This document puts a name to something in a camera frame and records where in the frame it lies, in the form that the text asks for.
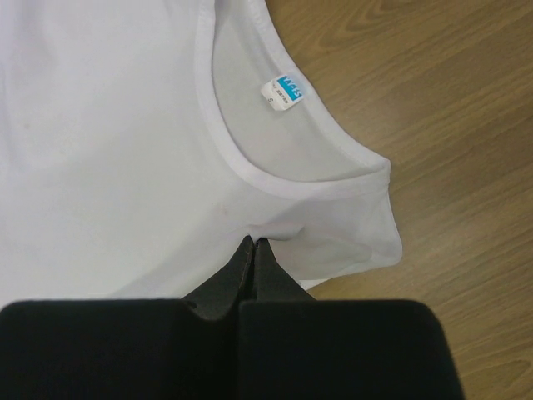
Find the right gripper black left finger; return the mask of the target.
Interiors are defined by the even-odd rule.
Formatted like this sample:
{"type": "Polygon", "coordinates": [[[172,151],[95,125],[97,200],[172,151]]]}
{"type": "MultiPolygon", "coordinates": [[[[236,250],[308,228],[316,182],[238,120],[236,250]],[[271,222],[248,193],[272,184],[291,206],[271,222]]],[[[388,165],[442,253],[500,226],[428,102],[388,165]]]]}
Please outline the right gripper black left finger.
{"type": "Polygon", "coordinates": [[[254,243],[182,298],[21,301],[1,312],[4,399],[233,399],[254,243]]]}

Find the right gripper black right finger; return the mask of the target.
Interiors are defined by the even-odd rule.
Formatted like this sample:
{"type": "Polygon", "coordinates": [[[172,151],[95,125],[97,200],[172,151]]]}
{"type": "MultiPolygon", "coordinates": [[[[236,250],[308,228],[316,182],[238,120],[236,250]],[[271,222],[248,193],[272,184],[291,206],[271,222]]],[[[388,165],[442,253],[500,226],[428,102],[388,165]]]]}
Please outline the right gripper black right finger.
{"type": "Polygon", "coordinates": [[[239,306],[242,399],[462,399],[436,315],[404,299],[318,301],[257,243],[239,306]]]}

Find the white t shirt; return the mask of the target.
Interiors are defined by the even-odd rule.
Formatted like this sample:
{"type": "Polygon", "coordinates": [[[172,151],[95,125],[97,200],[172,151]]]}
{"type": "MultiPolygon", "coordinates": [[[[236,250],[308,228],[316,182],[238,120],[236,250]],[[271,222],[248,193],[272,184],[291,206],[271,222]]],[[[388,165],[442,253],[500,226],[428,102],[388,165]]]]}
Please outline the white t shirt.
{"type": "Polygon", "coordinates": [[[1,302],[181,297],[245,236],[305,288],[399,262],[390,162],[263,1],[1,4],[1,302]]]}

